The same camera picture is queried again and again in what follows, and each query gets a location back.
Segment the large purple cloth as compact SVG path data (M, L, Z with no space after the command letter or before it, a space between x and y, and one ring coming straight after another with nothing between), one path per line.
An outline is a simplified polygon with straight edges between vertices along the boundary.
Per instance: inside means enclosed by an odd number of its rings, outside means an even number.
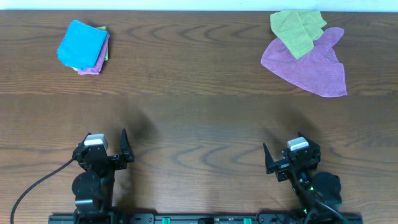
M299 59L276 38L264 51L261 65L281 79L318 96L346 96L345 68L333 50L344 33L340 27L326 29L313 42L314 48Z

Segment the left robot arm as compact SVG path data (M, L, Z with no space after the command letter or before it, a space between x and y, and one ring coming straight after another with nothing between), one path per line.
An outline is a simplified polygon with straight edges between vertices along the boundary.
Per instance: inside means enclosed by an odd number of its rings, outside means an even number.
M132 147L125 129L121 132L120 154L107 155L108 142L104 134L87 134L73 151L73 159L84 170L72 183L75 205L82 213L109 210L112 206L114 174L134 162Z

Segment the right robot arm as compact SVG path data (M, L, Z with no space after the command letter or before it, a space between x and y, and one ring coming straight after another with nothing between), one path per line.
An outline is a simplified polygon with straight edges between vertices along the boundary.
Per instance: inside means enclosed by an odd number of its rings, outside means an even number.
M288 180L292 184L307 220L344 222L338 211L342 204L340 178L330 172L312 175L321 161L321 147L304 134L297 135L287 142L283 158L278 161L273 160L270 150L263 145L266 173L274 173L279 182Z

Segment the folded blue cloth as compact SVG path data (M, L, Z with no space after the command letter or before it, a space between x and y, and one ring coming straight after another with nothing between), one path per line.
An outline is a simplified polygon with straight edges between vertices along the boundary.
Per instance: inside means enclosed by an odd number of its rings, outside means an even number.
M58 59L68 67L85 70L95 66L108 33L74 20L57 49Z

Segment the loose green cloth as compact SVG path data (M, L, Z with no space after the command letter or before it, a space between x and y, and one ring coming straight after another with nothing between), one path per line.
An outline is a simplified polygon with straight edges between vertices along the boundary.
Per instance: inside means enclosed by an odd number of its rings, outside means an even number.
M285 10L270 15L271 30L299 59L314 48L313 42L324 33L327 22L320 11Z

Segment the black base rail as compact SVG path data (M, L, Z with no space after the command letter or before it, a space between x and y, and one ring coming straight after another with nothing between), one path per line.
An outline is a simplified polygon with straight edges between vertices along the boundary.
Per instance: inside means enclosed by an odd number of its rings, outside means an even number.
M305 218L293 218L287 214L261 213L260 215L154 215L151 213L137 213L128 215L127 218L111 221L106 220L75 221L73 215L51 215L49 224L72 223L118 223L118 224L276 224L276 223L305 223ZM359 215L348 215L349 224L362 224Z

